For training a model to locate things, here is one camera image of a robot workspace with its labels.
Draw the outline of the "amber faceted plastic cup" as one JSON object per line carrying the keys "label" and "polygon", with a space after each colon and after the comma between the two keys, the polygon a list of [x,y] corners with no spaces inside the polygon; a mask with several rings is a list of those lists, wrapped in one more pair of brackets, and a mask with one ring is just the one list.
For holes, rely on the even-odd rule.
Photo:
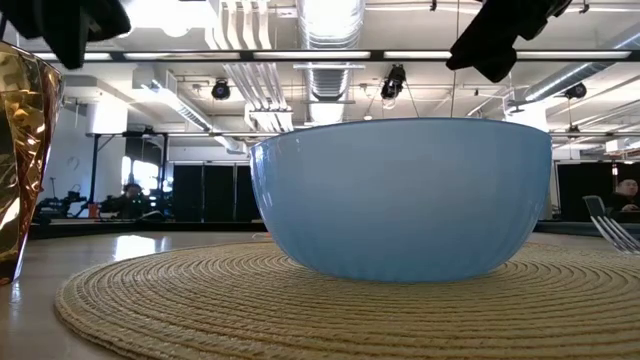
{"label": "amber faceted plastic cup", "polygon": [[55,67],[0,41],[0,286],[21,271],[63,92]]}

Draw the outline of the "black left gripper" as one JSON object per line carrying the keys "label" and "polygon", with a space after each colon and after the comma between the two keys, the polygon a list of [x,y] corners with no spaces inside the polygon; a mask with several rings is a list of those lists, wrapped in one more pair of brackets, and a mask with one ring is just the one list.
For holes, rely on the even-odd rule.
{"label": "black left gripper", "polygon": [[131,31],[120,0],[0,0],[0,15],[25,39],[42,38],[67,69],[83,66],[88,42]]}

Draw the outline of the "white room column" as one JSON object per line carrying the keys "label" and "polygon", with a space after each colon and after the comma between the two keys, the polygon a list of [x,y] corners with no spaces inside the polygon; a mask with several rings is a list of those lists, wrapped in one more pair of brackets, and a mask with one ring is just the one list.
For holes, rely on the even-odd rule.
{"label": "white room column", "polygon": [[[535,102],[521,106],[514,106],[505,112],[505,120],[536,128],[544,133],[549,132],[549,125],[546,116],[546,105],[542,102]],[[550,175],[548,181],[548,191],[545,205],[540,214],[540,220],[551,220],[553,215],[552,207],[552,185],[553,185],[553,163],[550,163]]]}

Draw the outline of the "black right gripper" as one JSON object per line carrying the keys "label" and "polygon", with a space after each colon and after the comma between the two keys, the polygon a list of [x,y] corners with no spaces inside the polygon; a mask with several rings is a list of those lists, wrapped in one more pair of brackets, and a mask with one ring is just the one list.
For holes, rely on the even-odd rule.
{"label": "black right gripper", "polygon": [[517,36],[532,40],[550,17],[559,17],[573,0],[485,0],[481,10],[450,48],[450,70],[476,67],[488,80],[503,80],[516,62]]}

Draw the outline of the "black overhead light bar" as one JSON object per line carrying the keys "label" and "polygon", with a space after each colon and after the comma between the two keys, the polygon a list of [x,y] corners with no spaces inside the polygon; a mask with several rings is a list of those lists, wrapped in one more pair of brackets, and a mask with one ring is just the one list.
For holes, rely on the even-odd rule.
{"label": "black overhead light bar", "polygon": [[[444,50],[239,50],[239,51],[93,51],[84,61],[102,62],[444,62]],[[640,50],[524,50],[522,62],[640,62]]]}

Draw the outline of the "silver ventilation duct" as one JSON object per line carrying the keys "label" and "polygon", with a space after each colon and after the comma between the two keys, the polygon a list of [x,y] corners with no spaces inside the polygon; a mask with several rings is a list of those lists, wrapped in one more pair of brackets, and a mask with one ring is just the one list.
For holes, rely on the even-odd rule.
{"label": "silver ventilation duct", "polygon": [[[305,50],[352,50],[358,46],[366,0],[296,0],[301,47]],[[351,71],[305,71],[310,119],[317,125],[339,123],[344,116]]]}

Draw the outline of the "light blue bowl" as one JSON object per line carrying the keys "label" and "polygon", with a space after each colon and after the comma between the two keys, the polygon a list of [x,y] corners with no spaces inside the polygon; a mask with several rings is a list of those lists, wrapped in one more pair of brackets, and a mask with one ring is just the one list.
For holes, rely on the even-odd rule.
{"label": "light blue bowl", "polygon": [[445,282],[518,252],[549,193],[550,136],[473,118],[340,123],[251,150],[254,195],[276,245],[342,278]]}

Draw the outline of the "round woven beige placemat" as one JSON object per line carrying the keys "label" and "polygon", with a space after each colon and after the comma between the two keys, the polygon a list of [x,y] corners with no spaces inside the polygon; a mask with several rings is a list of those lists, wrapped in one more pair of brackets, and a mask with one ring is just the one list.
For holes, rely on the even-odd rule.
{"label": "round woven beige placemat", "polygon": [[530,244],[475,279],[395,284],[217,245],[87,269],[55,310],[134,360],[640,360],[640,257]]}

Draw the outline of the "silver fork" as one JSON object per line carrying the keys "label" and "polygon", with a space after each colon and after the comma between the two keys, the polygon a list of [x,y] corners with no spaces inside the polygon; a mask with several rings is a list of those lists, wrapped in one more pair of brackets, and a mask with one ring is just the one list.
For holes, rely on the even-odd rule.
{"label": "silver fork", "polygon": [[618,252],[640,256],[640,240],[631,236],[614,219],[610,218],[599,196],[587,195],[583,197],[590,219],[602,237]]}

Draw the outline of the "black background robot rig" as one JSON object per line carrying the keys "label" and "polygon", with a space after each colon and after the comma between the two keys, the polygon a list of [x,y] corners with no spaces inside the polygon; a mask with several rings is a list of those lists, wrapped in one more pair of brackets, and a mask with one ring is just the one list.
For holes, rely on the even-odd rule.
{"label": "black background robot rig", "polygon": [[[47,219],[77,218],[83,210],[88,208],[88,199],[73,189],[69,190],[63,198],[54,196],[40,201],[36,206],[36,214]],[[72,213],[71,207],[76,203],[80,203],[81,207],[76,213]]]}

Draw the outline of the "person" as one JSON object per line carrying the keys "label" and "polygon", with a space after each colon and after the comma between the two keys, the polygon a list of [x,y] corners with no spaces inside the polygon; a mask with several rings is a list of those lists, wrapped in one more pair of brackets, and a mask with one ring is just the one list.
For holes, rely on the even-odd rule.
{"label": "person", "polygon": [[108,196],[100,203],[100,213],[112,214],[116,219],[138,219],[150,211],[150,201],[136,183],[126,184],[120,196]]}
{"label": "person", "polygon": [[610,213],[640,211],[636,196],[640,186],[633,179],[625,179],[618,183],[614,192],[609,196],[606,208]]}

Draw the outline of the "black partition panels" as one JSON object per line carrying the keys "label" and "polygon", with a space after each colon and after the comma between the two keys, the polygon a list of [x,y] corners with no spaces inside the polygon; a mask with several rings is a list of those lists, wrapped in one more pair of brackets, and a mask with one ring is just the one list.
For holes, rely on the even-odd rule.
{"label": "black partition panels", "polygon": [[[587,222],[589,212],[583,198],[589,195],[600,197],[612,217],[625,205],[640,207],[640,162],[560,163],[557,179],[561,220]],[[625,180],[638,184],[633,197],[616,193],[617,186]]]}
{"label": "black partition panels", "polygon": [[246,165],[176,165],[172,209],[178,222],[260,219]]}

